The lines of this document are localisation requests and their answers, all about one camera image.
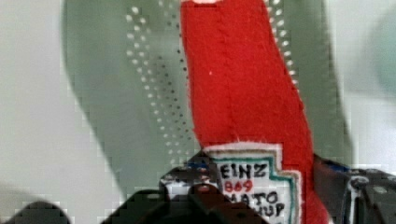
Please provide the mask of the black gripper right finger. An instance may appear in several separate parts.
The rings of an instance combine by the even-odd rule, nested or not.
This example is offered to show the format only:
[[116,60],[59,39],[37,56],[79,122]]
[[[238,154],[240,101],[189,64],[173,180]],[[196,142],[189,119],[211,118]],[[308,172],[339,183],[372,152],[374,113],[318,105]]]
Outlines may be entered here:
[[396,224],[394,175],[316,156],[314,185],[334,224]]

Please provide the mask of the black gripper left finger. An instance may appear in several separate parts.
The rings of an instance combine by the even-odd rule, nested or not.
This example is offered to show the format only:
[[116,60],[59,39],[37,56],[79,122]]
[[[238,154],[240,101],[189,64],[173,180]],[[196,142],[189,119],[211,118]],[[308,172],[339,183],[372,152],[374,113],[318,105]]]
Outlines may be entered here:
[[199,152],[140,190],[101,224],[268,224],[244,203],[219,190],[216,164]]

